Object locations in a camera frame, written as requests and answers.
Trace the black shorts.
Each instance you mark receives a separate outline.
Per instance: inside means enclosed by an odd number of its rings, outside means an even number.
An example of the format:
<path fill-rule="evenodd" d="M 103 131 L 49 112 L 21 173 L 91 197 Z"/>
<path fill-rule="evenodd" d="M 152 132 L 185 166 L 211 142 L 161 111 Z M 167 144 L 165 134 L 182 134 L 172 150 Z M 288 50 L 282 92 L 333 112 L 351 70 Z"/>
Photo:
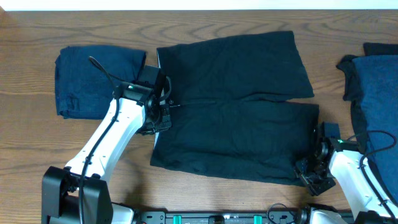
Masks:
<path fill-rule="evenodd" d="M 291 31 L 236 35 L 157 49 L 171 79 L 172 127 L 150 164 L 208 177 L 301 185 L 319 107 Z"/>

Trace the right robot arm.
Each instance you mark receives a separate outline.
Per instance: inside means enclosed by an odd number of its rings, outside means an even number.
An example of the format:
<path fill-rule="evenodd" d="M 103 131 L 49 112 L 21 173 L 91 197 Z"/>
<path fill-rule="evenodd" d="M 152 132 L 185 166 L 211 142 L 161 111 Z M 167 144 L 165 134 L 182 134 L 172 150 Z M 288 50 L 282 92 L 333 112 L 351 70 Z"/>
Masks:
<path fill-rule="evenodd" d="M 342 215 L 326 205 L 307 205 L 297 223 L 397 223 L 397 204 L 387 193 L 353 138 L 343 140 L 336 123 L 315 129 L 315 151 L 295 163 L 295 174 L 312 196 L 339 184 L 351 209 Z"/>

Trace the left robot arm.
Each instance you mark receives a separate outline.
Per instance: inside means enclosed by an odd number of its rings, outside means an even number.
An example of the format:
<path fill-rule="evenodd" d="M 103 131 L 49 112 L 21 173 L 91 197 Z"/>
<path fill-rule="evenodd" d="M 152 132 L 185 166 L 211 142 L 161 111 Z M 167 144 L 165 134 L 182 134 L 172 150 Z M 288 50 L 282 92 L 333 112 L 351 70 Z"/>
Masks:
<path fill-rule="evenodd" d="M 51 166 L 42 179 L 42 223 L 134 223 L 134 210 L 113 203 L 108 183 L 135 134 L 171 127 L 170 78 L 146 65 L 138 79 L 116 86 L 106 116 L 82 150 L 64 168 Z"/>

